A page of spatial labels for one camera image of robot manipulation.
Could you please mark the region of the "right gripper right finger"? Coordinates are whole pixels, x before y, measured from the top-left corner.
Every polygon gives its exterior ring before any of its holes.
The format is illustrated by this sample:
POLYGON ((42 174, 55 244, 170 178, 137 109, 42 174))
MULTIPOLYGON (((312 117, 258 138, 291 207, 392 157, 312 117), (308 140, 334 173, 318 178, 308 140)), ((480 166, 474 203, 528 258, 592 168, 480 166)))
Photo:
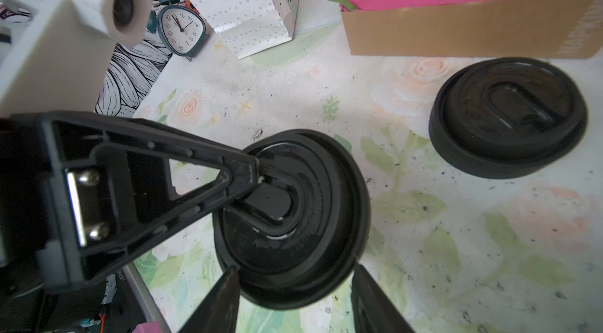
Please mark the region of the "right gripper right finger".
POLYGON ((355 332, 415 332, 361 264, 354 268, 351 302, 355 332))

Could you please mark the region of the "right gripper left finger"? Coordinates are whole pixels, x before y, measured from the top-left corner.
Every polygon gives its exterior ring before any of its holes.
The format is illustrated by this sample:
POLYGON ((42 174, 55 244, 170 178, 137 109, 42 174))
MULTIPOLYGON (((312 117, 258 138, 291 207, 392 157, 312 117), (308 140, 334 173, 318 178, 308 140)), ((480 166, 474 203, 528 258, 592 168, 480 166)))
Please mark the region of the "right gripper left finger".
POLYGON ((224 271, 179 332, 235 332, 239 305, 239 270, 231 266, 224 271))

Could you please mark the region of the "black plastic cup lid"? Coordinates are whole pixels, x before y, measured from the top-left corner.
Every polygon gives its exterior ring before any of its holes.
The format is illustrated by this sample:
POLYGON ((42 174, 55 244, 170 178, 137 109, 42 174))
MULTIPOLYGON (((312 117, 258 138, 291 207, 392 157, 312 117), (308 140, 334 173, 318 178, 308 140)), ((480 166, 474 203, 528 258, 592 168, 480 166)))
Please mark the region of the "black plastic cup lid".
POLYGON ((294 129, 246 148, 262 181, 213 213, 221 268, 268 309, 298 309, 333 292, 367 242, 371 206, 361 170, 334 138, 294 129))

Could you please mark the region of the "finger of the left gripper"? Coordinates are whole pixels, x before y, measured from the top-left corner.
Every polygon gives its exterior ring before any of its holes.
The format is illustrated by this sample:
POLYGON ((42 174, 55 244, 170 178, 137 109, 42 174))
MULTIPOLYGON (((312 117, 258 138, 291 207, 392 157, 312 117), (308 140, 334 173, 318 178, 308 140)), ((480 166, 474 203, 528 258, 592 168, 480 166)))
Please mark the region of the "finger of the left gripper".
POLYGON ((9 291, 97 284, 251 192, 259 162, 154 121, 9 118, 9 291))

